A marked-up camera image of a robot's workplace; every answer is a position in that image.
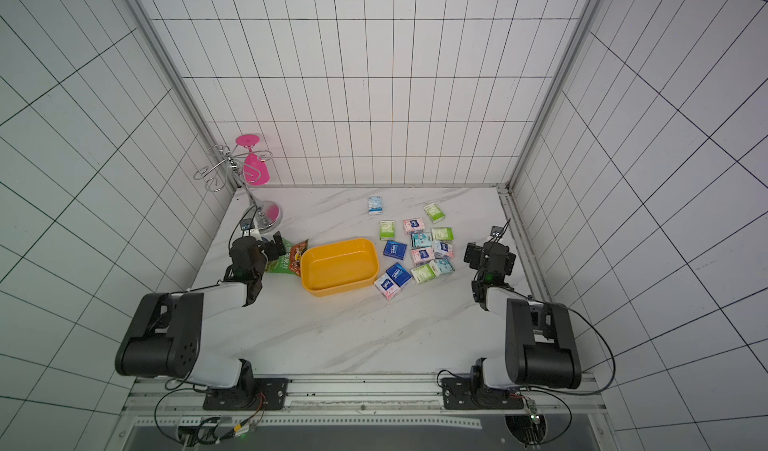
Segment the dark blue tissue pack front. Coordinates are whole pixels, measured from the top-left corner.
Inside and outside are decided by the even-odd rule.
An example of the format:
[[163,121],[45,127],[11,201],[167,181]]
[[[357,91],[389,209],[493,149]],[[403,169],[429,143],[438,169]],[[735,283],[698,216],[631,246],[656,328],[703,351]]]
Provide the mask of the dark blue tissue pack front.
[[399,288],[404,288],[413,280],[412,274],[400,263],[395,263],[386,270],[386,275]]

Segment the pink white tissue pack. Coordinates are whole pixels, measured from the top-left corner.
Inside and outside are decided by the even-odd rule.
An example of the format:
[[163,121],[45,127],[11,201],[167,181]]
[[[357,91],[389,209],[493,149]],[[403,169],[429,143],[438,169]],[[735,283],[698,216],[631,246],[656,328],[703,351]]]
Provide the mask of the pink white tissue pack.
[[401,291],[401,287],[386,273],[374,282],[374,286],[387,301],[390,301]]

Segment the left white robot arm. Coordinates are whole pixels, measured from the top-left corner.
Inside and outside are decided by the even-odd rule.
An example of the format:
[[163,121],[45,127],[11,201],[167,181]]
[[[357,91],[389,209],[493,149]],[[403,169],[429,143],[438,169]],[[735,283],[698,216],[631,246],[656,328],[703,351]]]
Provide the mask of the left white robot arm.
[[203,386],[207,411],[281,410],[288,380],[257,378],[249,361],[219,356],[206,333],[211,319],[253,305],[267,265],[285,254],[280,233],[243,236],[230,244],[231,264],[217,283],[144,295],[116,353],[117,373]]

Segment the yellow plastic storage box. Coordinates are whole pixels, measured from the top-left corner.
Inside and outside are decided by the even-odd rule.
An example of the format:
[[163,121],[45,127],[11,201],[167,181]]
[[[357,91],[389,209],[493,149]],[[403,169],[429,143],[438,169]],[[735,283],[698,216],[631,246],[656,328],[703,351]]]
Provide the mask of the yellow plastic storage box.
[[300,260],[302,286],[315,297],[371,286],[379,270],[375,246],[366,238],[309,248]]

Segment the green tissue pack front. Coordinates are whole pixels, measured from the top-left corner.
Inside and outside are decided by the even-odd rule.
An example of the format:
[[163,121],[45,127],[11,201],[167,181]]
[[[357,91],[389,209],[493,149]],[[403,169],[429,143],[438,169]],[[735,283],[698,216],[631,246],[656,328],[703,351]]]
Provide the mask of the green tissue pack front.
[[417,284],[429,282],[437,277],[437,274],[432,267],[432,262],[413,268],[411,274]]

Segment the dark blue tissue pack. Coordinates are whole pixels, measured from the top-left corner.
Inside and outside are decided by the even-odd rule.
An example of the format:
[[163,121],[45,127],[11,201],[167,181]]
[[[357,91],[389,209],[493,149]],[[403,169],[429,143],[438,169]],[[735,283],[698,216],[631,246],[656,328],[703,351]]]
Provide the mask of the dark blue tissue pack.
[[389,240],[385,243],[382,254],[385,257],[402,261],[407,251],[408,246],[406,244]]
[[386,275],[399,288],[404,288],[413,280],[412,274],[400,263],[395,263],[386,270]]

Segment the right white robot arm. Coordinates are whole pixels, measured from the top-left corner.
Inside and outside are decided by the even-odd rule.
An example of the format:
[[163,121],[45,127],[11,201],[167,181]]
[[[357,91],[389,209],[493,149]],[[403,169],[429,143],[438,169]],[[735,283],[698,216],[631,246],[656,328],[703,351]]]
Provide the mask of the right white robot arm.
[[448,410],[523,410],[531,387],[575,390],[582,380],[581,363],[569,308],[537,301],[505,282],[516,256],[500,242],[470,243],[463,261],[475,271],[473,298],[504,321],[503,350],[480,358],[467,377],[440,378],[443,406]]

